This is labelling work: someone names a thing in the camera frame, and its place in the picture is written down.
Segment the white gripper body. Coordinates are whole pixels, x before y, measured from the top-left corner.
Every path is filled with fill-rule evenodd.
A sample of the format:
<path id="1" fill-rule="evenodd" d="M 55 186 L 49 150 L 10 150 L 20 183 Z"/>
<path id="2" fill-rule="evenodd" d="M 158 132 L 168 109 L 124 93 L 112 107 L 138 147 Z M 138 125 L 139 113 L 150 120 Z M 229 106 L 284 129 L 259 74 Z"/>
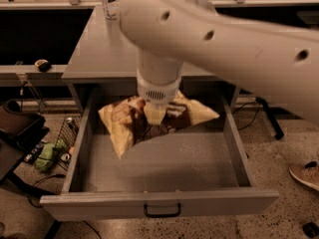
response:
<path id="1" fill-rule="evenodd" d="M 176 96 L 181 76 L 171 83 L 159 85 L 147 81 L 141 74 L 137 74 L 138 94 L 144 101 L 155 104 L 165 105 L 170 103 Z"/>

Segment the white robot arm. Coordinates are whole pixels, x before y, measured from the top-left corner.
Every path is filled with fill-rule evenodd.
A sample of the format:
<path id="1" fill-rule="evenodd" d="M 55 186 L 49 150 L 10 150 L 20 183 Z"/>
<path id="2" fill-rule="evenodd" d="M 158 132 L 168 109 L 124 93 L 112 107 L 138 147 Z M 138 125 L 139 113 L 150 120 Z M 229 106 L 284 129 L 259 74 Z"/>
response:
<path id="1" fill-rule="evenodd" d="M 120 0 L 137 46 L 138 93 L 167 104 L 189 62 L 291 113 L 319 122 L 319 32 L 215 14 L 191 0 Z"/>

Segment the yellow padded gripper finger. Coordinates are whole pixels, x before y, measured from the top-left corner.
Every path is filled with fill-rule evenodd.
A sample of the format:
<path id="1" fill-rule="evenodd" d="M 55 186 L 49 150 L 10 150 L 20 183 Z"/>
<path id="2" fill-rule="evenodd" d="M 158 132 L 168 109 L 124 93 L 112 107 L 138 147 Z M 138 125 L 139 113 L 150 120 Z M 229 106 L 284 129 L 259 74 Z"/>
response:
<path id="1" fill-rule="evenodd" d="M 157 105 L 150 102 L 146 102 L 144 107 L 144 113 L 149 124 L 160 125 L 165 113 L 167 105 Z"/>

